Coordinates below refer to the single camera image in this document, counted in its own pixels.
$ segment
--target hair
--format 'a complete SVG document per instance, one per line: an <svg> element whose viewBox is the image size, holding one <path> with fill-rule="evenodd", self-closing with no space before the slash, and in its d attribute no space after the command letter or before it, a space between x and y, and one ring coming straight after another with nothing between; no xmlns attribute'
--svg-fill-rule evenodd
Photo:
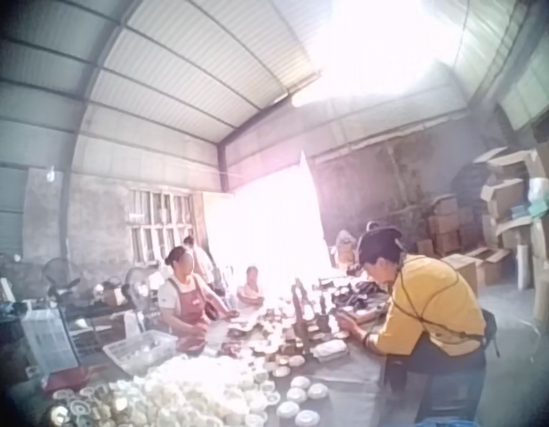
<svg viewBox="0 0 549 427"><path fill-rule="evenodd" d="M399 243L402 233L394 227L374 228L359 240L359 264L375 265L379 258L399 263L403 248Z"/></svg>
<svg viewBox="0 0 549 427"><path fill-rule="evenodd" d="M195 245L195 239L193 238L193 236L187 236L183 240L183 244L187 245L187 246L193 246L193 245Z"/></svg>
<svg viewBox="0 0 549 427"><path fill-rule="evenodd" d="M185 246L176 246L171 251L169 251L169 255L166 258L166 265L169 265L170 267L173 266L174 261L179 261L179 259L184 256L187 253L187 249L185 249Z"/></svg>
<svg viewBox="0 0 549 427"><path fill-rule="evenodd" d="M365 231L371 231L374 229L378 229L381 227L381 224L377 221L369 221L367 223L367 227L365 228Z"/></svg>

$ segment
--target hand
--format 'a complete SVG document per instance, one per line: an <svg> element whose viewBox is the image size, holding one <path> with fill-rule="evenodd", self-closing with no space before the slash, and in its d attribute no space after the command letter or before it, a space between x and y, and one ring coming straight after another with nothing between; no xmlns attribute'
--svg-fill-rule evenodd
<svg viewBox="0 0 549 427"><path fill-rule="evenodd" d="M240 315L238 310L229 310L227 314L224 315L225 318L237 318Z"/></svg>
<svg viewBox="0 0 549 427"><path fill-rule="evenodd" d="M346 314L340 313L338 311L335 314L335 318L337 319L337 325L339 325L339 327L342 328L343 331L353 332L355 329L358 328L357 323L355 323L355 320L353 320Z"/></svg>
<svg viewBox="0 0 549 427"><path fill-rule="evenodd" d="M200 323L196 323L191 327L190 334L205 336L206 331L208 330L209 330L209 326L205 323L200 322Z"/></svg>

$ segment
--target clear plastic box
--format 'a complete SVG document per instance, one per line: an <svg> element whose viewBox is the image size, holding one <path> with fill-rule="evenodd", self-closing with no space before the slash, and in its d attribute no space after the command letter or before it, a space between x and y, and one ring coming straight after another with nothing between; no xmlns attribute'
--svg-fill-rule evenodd
<svg viewBox="0 0 549 427"><path fill-rule="evenodd" d="M43 375L78 366L58 309L30 310L21 324Z"/></svg>
<svg viewBox="0 0 549 427"><path fill-rule="evenodd" d="M129 375L144 375L147 369L175 354L177 337L159 331L147 331L102 349Z"/></svg>

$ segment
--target apron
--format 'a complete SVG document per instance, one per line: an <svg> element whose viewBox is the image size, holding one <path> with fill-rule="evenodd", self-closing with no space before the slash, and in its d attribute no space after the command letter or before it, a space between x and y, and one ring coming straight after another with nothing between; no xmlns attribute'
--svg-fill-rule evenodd
<svg viewBox="0 0 549 427"><path fill-rule="evenodd" d="M196 325L197 323L208 324L209 322L205 316L205 296L199 287L197 278L193 277L193 280L195 280L195 289L188 292L181 292L174 280L171 278L168 280L179 295L179 302L175 305L175 316L180 321L189 325ZM205 345L206 340L204 336L184 335L179 336L177 350L197 353L203 350Z"/></svg>

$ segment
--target window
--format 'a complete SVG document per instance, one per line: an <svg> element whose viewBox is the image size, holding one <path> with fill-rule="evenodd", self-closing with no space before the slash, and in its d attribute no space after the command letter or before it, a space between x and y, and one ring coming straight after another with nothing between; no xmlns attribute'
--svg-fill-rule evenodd
<svg viewBox="0 0 549 427"><path fill-rule="evenodd" d="M169 251L193 235L191 200L188 196L151 191L132 191L129 223L133 262L163 261Z"/></svg>

